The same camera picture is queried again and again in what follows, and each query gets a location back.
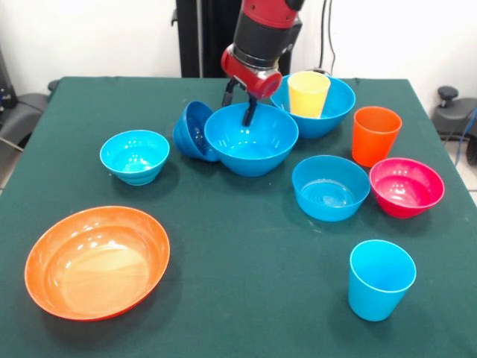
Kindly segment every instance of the pink bowl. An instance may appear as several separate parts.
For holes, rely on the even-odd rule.
[[[445,193],[439,174],[416,160],[388,158],[370,171],[371,189],[390,216],[407,219],[436,205]]]

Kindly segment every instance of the upside-down blue bowl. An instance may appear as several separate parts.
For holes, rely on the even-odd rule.
[[[103,165],[118,179],[134,186],[149,184],[169,155],[169,143],[152,131],[128,131],[108,139],[100,150]]]
[[[232,172],[258,177],[277,167],[298,139],[298,127],[285,112],[258,104],[250,126],[242,125],[248,103],[224,107],[206,123],[205,136]]]
[[[320,138],[339,126],[352,110],[356,96],[350,86],[342,80],[330,77],[328,96],[319,119],[296,116],[290,113],[290,95],[288,94],[288,77],[283,78],[279,89],[271,96],[271,102],[293,117],[303,138]]]
[[[218,160],[203,135],[203,128],[212,113],[212,110],[200,101],[187,104],[172,131],[174,144],[182,154],[206,162]]]

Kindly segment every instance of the white wall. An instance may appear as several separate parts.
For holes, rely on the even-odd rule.
[[[0,0],[0,45],[18,93],[64,75],[177,76],[175,0]]]
[[[322,4],[305,3],[295,71],[318,65]],[[444,84],[477,97],[477,1],[334,0],[332,40],[337,77],[408,78],[428,112]]]
[[[318,64],[321,5],[306,0],[293,70]],[[175,0],[0,0],[0,44],[17,92],[45,92],[64,75],[180,76],[174,7]],[[409,78],[427,110],[443,84],[477,96],[476,14],[471,0],[334,0],[334,75]],[[329,52],[325,59],[329,65]]]

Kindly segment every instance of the blue bowl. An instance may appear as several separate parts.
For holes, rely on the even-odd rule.
[[[166,138],[151,131],[128,131],[108,139],[100,150],[103,165],[134,186],[149,184],[169,155]]]
[[[332,155],[298,163],[291,181],[301,209],[324,222],[348,219],[370,192],[370,180],[360,166]]]
[[[298,127],[282,110],[258,104],[249,127],[242,119],[248,103],[221,108],[205,127],[207,142],[232,172],[259,177],[277,167],[298,139]]]
[[[182,154],[207,162],[218,160],[203,135],[203,128],[212,113],[206,104],[199,101],[189,103],[184,109],[172,131],[174,144]]]
[[[327,135],[339,126],[355,105],[356,96],[351,87],[342,80],[330,77],[331,85],[321,117],[316,119],[295,116],[290,113],[288,77],[283,78],[281,86],[271,96],[271,102],[293,117],[300,129],[300,136],[303,138],[320,138]]]

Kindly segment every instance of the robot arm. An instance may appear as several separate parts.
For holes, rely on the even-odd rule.
[[[305,0],[243,0],[234,43],[222,55],[221,65],[230,76],[223,106],[232,102],[239,84],[250,96],[244,117],[248,126],[256,101],[273,95],[282,82],[278,59],[290,51],[301,29],[298,11]]]

